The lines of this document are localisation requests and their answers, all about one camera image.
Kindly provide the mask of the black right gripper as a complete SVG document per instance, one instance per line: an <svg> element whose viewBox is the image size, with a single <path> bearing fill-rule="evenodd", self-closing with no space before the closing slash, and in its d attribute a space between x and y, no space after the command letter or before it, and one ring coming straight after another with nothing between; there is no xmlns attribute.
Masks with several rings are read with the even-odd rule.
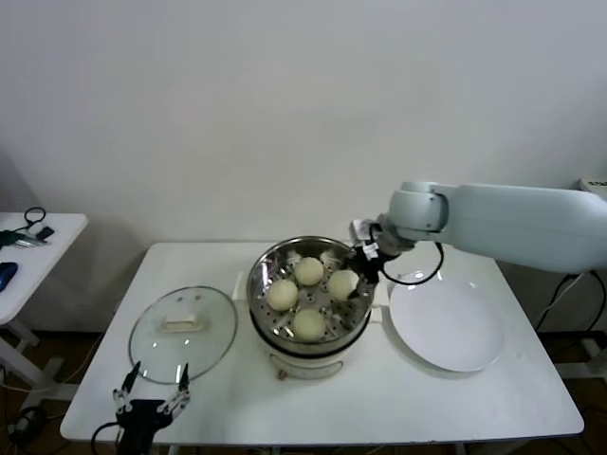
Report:
<svg viewBox="0 0 607 455"><path fill-rule="evenodd" d="M349 253L345 268L361 277L347 299L367 299L371 296L371 284L378 284L379 274L384 269L384 256L376 247L356 247L356 253Z"/></svg>

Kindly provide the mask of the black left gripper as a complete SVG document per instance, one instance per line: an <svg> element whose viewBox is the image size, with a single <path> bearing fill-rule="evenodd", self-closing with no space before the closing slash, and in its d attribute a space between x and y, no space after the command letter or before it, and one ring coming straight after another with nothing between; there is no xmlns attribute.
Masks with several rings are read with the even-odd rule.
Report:
<svg viewBox="0 0 607 455"><path fill-rule="evenodd" d="M117 422L122 429L118 454L149 454L156 433L171 424L171 415L179 415L190 403L189 364L181 369L177 391L162 400L136 399L131 402L130 392L138 377L140 362L129 372L119 389L113 390L117 408Z"/></svg>

